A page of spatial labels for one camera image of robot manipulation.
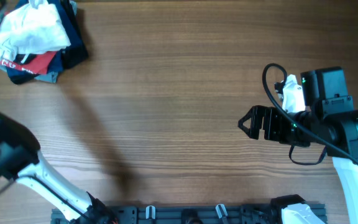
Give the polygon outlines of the white Puma t-shirt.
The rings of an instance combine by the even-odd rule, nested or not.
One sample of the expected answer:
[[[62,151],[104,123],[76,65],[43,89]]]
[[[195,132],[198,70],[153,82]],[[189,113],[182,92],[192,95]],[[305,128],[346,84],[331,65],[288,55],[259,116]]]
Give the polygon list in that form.
[[[56,52],[71,45],[55,4],[29,1],[0,22],[0,59]]]

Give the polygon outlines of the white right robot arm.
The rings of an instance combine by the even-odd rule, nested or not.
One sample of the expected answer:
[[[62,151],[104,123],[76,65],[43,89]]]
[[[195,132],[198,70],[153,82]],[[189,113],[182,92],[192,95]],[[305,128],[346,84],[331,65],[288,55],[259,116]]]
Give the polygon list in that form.
[[[266,140],[309,147],[315,140],[299,125],[318,136],[316,142],[325,146],[341,181],[350,222],[358,223],[358,110],[330,114],[319,120],[311,111],[283,116],[274,107],[257,105],[238,121],[238,127],[249,138],[258,139],[263,130]]]

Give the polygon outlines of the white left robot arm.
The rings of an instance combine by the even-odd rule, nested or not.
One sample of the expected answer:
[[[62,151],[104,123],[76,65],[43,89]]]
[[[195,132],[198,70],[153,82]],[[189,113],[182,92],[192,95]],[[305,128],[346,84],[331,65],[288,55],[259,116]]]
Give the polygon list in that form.
[[[79,189],[44,158],[40,144],[22,124],[0,112],[0,177],[22,184],[48,200],[68,223],[117,223],[117,216],[89,192]]]

